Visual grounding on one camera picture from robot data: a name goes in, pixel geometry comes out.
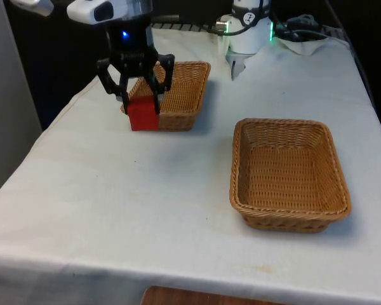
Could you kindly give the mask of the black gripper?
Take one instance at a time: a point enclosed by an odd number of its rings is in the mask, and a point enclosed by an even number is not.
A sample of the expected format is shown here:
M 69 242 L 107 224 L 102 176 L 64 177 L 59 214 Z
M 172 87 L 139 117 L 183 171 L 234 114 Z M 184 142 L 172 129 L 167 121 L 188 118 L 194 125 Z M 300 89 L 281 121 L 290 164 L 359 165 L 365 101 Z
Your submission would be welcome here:
M 175 65 L 173 54 L 161 55 L 156 51 L 151 29 L 151 14 L 139 15 L 129 20 L 108 22 L 110 57 L 97 61 L 97 74 L 107 92 L 114 94 L 123 103 L 124 113 L 128 113 L 128 78 L 144 76 L 151 89 L 156 114 L 160 113 L 159 96 L 170 91 Z M 159 62 L 165 71 L 164 81 L 160 83 L 154 73 Z M 112 64 L 119 72 L 119 84 L 109 73 Z

